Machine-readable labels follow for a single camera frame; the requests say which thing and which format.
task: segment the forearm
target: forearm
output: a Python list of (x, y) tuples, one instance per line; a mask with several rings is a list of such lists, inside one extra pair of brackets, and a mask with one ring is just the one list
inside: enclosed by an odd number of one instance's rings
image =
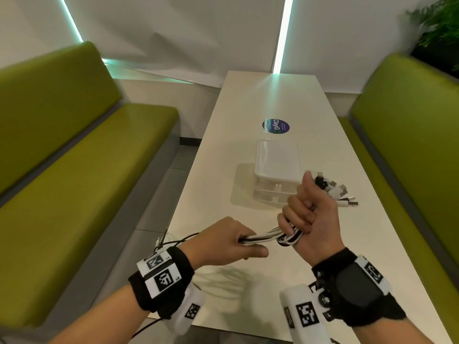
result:
[(382, 318), (368, 326), (354, 327), (353, 330), (361, 344), (433, 344), (408, 319)]
[(130, 285), (92, 308), (49, 344), (126, 344), (146, 319)]

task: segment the plastic container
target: plastic container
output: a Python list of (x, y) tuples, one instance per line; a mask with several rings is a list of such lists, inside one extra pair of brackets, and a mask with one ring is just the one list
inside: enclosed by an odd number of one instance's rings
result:
[(258, 140), (253, 197), (266, 203), (287, 203), (301, 183), (298, 145), (293, 141)]

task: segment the left hand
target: left hand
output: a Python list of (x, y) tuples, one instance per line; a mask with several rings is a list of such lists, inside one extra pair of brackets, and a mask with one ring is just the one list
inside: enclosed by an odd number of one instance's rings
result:
[(225, 266), (241, 259), (268, 256), (265, 246), (243, 246), (238, 243), (240, 237), (255, 234), (242, 223), (225, 217), (179, 245), (179, 248), (186, 254), (194, 270), (202, 266)]

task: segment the floor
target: floor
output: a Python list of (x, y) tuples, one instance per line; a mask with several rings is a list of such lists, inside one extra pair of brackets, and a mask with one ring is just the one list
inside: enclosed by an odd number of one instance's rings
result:
[[(136, 263), (150, 255), (156, 240), (163, 236), (174, 215), (175, 207), (185, 186), (198, 147), (180, 146), (158, 189), (148, 204), (128, 243), (102, 287), (95, 303), (106, 299), (127, 283), (136, 269)], [(152, 320), (147, 319), (141, 328)], [(5, 337), (5, 344), (42, 344)], [(185, 336), (170, 333), (159, 322), (140, 333), (130, 344), (282, 344), (285, 342), (225, 333), (207, 328), (192, 327)]]

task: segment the green backrest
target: green backrest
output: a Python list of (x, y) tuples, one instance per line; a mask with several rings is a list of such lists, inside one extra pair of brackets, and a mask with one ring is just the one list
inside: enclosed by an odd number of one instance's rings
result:
[(90, 42), (0, 70), (0, 193), (120, 98)]
[(459, 83), (392, 54), (351, 114), (459, 264)]

